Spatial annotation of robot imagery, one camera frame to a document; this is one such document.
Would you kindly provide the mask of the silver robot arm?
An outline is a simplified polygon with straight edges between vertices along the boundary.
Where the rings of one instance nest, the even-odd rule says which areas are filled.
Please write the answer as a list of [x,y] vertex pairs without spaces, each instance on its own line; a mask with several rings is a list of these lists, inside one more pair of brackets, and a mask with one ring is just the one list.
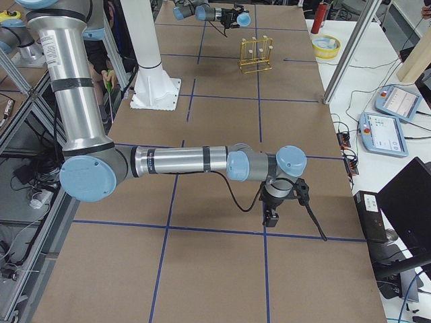
[[51,88],[67,136],[61,166],[63,189],[79,201],[106,198],[124,180],[150,174],[216,173],[224,180],[257,181],[264,204],[263,224],[274,227],[286,199],[309,205],[302,179],[307,164],[295,146],[259,153],[248,145],[179,148],[118,147],[106,136],[90,76],[83,35],[103,16],[99,1],[22,1],[28,25],[38,33]]
[[219,22],[225,29],[247,27],[251,23],[249,11],[240,4],[229,9],[212,7],[209,1],[174,1],[173,14],[177,20],[195,16],[199,21]]

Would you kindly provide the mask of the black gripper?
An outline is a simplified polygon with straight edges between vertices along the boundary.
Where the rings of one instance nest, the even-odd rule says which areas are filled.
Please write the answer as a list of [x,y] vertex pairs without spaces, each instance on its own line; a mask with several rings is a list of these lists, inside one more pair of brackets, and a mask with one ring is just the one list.
[[224,9],[222,8],[221,24],[223,27],[237,27],[236,18],[238,14],[249,13],[245,8]]
[[292,197],[292,188],[280,189],[272,184],[264,184],[259,200],[263,202],[263,226],[276,226],[279,215],[276,212],[289,196]]

